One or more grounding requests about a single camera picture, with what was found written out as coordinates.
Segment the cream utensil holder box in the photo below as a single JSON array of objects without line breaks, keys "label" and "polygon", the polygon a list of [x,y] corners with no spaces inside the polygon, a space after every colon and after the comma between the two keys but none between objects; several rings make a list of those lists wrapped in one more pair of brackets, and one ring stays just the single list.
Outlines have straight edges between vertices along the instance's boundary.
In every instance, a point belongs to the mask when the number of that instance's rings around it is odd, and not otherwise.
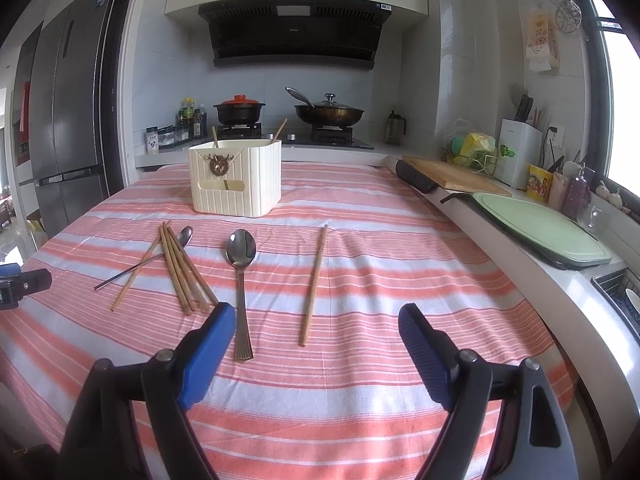
[{"label": "cream utensil holder box", "polygon": [[224,140],[188,151],[192,203],[201,214],[262,217],[280,202],[282,143]]}]

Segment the large steel spoon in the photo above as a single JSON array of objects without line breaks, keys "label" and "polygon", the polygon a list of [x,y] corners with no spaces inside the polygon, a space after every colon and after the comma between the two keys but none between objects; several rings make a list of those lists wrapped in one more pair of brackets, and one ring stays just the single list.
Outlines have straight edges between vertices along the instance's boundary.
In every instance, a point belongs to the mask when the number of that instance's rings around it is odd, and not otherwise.
[{"label": "large steel spoon", "polygon": [[247,362],[254,359],[246,313],[245,271],[254,261],[256,252],[254,237],[247,230],[237,229],[229,236],[226,255],[235,270],[236,284],[238,285],[234,358],[239,362]]}]

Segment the black pot red lid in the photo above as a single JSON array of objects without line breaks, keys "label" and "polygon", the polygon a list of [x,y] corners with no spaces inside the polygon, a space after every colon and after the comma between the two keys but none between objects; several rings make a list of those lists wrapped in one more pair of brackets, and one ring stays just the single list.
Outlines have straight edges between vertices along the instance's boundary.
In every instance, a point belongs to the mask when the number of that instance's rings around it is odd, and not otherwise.
[{"label": "black pot red lid", "polygon": [[237,94],[231,100],[215,105],[218,122],[224,126],[250,126],[260,121],[265,104]]}]

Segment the grey refrigerator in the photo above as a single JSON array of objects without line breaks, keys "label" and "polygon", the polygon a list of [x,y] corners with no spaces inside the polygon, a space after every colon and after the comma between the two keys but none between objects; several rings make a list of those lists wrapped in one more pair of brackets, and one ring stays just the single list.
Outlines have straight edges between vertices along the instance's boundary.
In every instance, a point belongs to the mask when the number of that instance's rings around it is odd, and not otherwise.
[{"label": "grey refrigerator", "polygon": [[114,0],[74,0],[40,30],[27,125],[38,211],[55,237],[107,198],[100,83]]}]

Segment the wooden chopstick crossing spoon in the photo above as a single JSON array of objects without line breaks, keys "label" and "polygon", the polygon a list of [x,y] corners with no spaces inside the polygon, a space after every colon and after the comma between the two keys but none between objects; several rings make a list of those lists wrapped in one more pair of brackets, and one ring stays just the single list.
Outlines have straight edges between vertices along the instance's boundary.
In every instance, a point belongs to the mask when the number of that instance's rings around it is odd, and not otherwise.
[{"label": "wooden chopstick crossing spoon", "polygon": [[165,226],[168,226],[168,224],[171,224],[171,221],[169,220],[168,222],[165,221],[162,223],[162,225],[158,228],[158,234],[155,237],[154,242],[152,243],[151,247],[146,251],[146,253],[143,255],[142,260],[139,262],[139,266],[137,267],[137,269],[134,269],[133,271],[131,271],[129,278],[127,278],[127,281],[125,283],[124,286],[122,286],[122,289],[120,290],[120,292],[118,293],[118,295],[116,296],[114,302],[112,303],[111,306],[111,312],[115,312],[116,309],[120,306],[120,304],[122,303],[122,300],[124,300],[125,296],[127,295],[127,292],[129,292],[129,289],[131,288],[132,284],[134,284],[134,280],[136,279],[136,277],[138,276],[142,266],[143,266],[143,261],[148,260],[149,258],[151,258],[152,256],[154,256],[154,252],[155,249],[157,248],[157,246],[160,244],[160,233],[163,231],[163,228]]}]

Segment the pink striped tablecloth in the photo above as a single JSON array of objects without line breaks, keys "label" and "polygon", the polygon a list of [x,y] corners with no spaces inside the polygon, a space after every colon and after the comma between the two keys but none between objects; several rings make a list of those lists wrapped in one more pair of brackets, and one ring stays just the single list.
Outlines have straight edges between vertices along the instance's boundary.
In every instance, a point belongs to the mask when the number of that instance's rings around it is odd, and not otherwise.
[{"label": "pink striped tablecloth", "polygon": [[[144,362],[204,316],[183,314],[166,266],[122,289],[93,287],[138,262],[165,221],[192,226],[188,254],[224,301],[238,285],[224,248],[244,229],[257,255],[245,274],[254,359],[225,356],[190,422],[224,479],[411,479],[446,414],[398,334],[417,304],[459,348],[491,362],[537,359],[562,406],[575,375],[535,309],[451,220],[385,168],[282,167],[265,217],[198,214],[189,170],[147,174],[95,206],[26,262],[51,287],[1,315],[1,379],[59,446],[91,365]],[[309,339],[298,344],[322,228],[329,227]]]}]

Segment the green cutting board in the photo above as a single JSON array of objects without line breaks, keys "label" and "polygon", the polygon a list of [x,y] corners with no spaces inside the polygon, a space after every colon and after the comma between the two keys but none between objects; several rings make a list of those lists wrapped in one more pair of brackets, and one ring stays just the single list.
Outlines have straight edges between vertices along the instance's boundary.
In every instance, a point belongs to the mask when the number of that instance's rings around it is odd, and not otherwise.
[{"label": "green cutting board", "polygon": [[582,270],[611,262],[608,248],[559,211],[490,193],[474,193],[470,201],[502,232],[558,269]]}]

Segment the white knife block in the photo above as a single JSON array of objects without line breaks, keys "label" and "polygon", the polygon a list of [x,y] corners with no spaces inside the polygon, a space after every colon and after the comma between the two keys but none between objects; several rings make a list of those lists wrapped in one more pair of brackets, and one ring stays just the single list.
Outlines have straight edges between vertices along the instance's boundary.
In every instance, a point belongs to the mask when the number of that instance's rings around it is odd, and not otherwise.
[{"label": "white knife block", "polygon": [[497,144],[495,178],[518,190],[526,189],[529,166],[537,165],[542,132],[515,120],[503,119]]}]

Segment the black wok glass lid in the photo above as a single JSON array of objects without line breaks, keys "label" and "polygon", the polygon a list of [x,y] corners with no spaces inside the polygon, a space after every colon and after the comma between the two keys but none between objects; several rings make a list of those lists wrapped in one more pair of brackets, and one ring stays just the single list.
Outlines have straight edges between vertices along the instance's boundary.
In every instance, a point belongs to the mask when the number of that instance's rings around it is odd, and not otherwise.
[{"label": "black wok glass lid", "polygon": [[286,87],[292,98],[299,101],[295,105],[295,113],[297,117],[305,124],[316,127],[333,127],[333,128],[350,128],[360,122],[363,110],[351,107],[335,101],[334,93],[326,93],[326,99],[320,102],[311,102],[302,92]]}]

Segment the black gas stove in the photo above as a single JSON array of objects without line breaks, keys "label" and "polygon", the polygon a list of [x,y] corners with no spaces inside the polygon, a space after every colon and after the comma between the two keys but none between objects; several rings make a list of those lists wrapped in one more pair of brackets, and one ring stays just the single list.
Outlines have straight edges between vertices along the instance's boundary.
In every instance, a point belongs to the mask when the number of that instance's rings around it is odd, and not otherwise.
[{"label": "black gas stove", "polygon": [[[218,140],[269,140],[271,141],[277,129],[262,131],[262,124],[254,125],[217,126],[215,128]],[[308,126],[302,130],[288,130],[284,128],[279,139],[284,145],[324,146],[325,148],[349,148],[350,150],[373,151],[374,147],[354,136],[352,128],[333,128]]]}]

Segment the lone wooden chopstick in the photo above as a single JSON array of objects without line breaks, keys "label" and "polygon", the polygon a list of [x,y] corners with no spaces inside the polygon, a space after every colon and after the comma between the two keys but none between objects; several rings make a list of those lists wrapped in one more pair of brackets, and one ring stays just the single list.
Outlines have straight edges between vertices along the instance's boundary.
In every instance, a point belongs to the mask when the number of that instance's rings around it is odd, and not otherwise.
[{"label": "lone wooden chopstick", "polygon": [[314,260],[314,268],[312,269],[312,274],[311,274],[309,294],[305,304],[303,326],[302,326],[302,330],[300,331],[300,337],[298,341],[298,344],[301,347],[305,347],[309,339],[312,316],[314,315],[314,300],[316,299],[316,295],[317,295],[318,283],[319,283],[320,272],[322,267],[322,259],[323,259],[324,250],[326,249],[326,239],[328,238],[328,233],[329,233],[329,227],[324,226],[322,228],[321,235],[320,235],[318,252],[316,255],[316,260]]}]

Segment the wooden cutting board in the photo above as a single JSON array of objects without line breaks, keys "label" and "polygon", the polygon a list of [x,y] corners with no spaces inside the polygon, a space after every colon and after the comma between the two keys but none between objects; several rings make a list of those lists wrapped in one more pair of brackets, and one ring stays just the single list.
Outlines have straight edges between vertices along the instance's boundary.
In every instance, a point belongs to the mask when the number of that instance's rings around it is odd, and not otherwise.
[{"label": "wooden cutting board", "polygon": [[511,197],[511,193],[499,186],[494,179],[481,174],[474,174],[468,168],[428,160],[408,155],[402,156],[404,162],[420,171],[425,177],[434,181],[438,186],[452,192],[490,193]]}]

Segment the small steel spoon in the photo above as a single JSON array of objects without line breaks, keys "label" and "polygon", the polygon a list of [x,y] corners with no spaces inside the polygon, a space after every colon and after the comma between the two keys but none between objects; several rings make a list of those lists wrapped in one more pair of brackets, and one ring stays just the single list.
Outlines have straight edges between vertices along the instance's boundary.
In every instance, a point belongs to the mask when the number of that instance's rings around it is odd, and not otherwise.
[{"label": "small steel spoon", "polygon": [[[179,245],[181,247],[186,247],[186,245],[190,243],[192,236],[193,236],[193,228],[192,228],[192,226],[185,226],[180,231],[179,235],[177,236],[177,240],[178,240]],[[118,280],[122,276],[127,275],[129,273],[132,273],[135,270],[138,270],[138,269],[142,268],[142,266],[145,266],[146,264],[148,264],[148,263],[150,263],[150,262],[152,262],[154,260],[157,260],[159,258],[163,258],[163,256],[164,256],[164,254],[162,252],[160,252],[159,254],[156,254],[155,256],[149,256],[148,258],[144,258],[141,262],[135,264],[134,266],[130,266],[130,268],[115,274],[114,276],[112,276],[111,278],[108,278],[107,280],[101,282],[100,284],[97,284],[96,286],[93,287],[93,289],[94,290],[100,290],[103,287],[107,286],[108,284],[111,284],[114,281]]]}]

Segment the dark glass kettle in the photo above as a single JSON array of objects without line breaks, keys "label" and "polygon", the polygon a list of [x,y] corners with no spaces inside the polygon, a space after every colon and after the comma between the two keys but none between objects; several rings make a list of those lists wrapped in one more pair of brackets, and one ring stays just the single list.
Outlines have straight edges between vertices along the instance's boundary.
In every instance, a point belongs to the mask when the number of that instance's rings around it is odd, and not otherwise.
[{"label": "dark glass kettle", "polygon": [[400,145],[406,132],[406,118],[392,110],[386,120],[384,142],[390,145]]}]

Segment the yellow green bag pile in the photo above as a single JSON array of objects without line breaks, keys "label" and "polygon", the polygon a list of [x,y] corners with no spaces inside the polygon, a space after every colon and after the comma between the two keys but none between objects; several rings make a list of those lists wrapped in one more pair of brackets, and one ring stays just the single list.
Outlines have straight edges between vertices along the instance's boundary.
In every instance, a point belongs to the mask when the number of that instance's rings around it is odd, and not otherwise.
[{"label": "yellow green bag pile", "polygon": [[445,160],[479,174],[495,173],[500,157],[514,158],[515,152],[498,144],[493,136],[476,130],[472,122],[458,118],[450,122],[442,134]]}]

